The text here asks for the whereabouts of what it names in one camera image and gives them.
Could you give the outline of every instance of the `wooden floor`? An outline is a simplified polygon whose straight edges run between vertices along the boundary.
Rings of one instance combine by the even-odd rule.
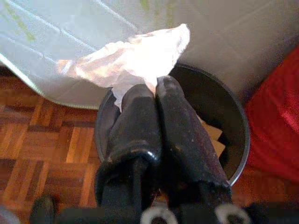
[[[60,208],[94,207],[95,119],[96,111],[54,104],[18,78],[0,76],[0,204],[23,223],[45,193],[59,197]],[[298,185],[249,167],[233,187],[239,205],[298,197]]]

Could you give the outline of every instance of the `trash can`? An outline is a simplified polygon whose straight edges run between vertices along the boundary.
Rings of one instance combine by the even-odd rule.
[[[208,124],[223,131],[219,142],[226,146],[219,160],[232,186],[241,175],[249,155],[249,125],[239,100],[225,84],[211,74],[186,65],[177,65],[170,73],[182,86],[185,98]],[[95,140],[101,161],[106,155],[107,138],[120,115],[109,91],[100,105]]]

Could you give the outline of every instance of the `white tissue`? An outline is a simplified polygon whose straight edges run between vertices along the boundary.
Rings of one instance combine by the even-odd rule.
[[[155,94],[157,78],[170,73],[189,40],[190,31],[181,24],[136,35],[128,42],[109,43],[78,60],[59,60],[58,72],[100,87],[112,87],[115,105],[121,108],[123,96],[136,84],[146,84]]]

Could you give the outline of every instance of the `red cloth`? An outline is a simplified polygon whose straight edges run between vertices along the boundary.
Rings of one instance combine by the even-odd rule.
[[[299,47],[246,105],[251,131],[248,164],[299,182]]]

